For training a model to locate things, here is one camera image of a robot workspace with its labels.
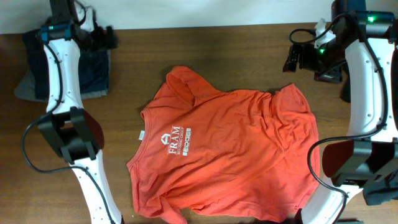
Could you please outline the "orange red printed t-shirt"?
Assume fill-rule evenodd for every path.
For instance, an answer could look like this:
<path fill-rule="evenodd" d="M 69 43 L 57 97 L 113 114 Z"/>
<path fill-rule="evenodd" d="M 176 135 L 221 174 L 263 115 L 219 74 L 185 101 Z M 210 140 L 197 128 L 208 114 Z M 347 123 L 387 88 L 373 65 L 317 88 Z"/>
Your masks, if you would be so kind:
<path fill-rule="evenodd" d="M 317 123 L 295 85 L 223 92 L 176 66 L 141 116 L 144 135 L 127 168 L 144 217 L 185 223 L 188 208 L 282 222 L 317 188 L 320 159 L 307 157 Z"/>

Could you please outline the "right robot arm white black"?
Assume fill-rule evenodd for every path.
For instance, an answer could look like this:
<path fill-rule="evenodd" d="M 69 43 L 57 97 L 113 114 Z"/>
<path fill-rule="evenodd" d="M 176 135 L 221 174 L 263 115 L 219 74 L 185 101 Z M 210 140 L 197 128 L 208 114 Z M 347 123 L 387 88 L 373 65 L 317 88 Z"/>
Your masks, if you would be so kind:
<path fill-rule="evenodd" d="M 346 65 L 351 115 L 345 136 L 322 140 L 324 178 L 296 223 L 337 223 L 348 202 L 397 169 L 392 65 L 397 19 L 391 12 L 334 4 L 332 21 L 319 21 L 313 39 L 293 41 L 283 70 L 313 71 L 332 80 Z"/>

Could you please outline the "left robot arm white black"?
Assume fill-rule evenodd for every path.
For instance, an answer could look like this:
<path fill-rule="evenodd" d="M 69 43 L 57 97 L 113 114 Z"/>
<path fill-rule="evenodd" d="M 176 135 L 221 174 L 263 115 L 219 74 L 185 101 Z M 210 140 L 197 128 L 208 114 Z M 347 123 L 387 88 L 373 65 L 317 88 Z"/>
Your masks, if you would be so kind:
<path fill-rule="evenodd" d="M 46 113 L 35 122 L 58 157 L 67 163 L 82 189 L 92 223 L 123 223 L 103 165 L 104 135 L 84 109 L 78 66 L 81 53 L 118 46 L 113 28 L 96 24 L 95 10 L 79 1 L 50 0 L 52 15 L 40 28 L 49 71 Z"/>

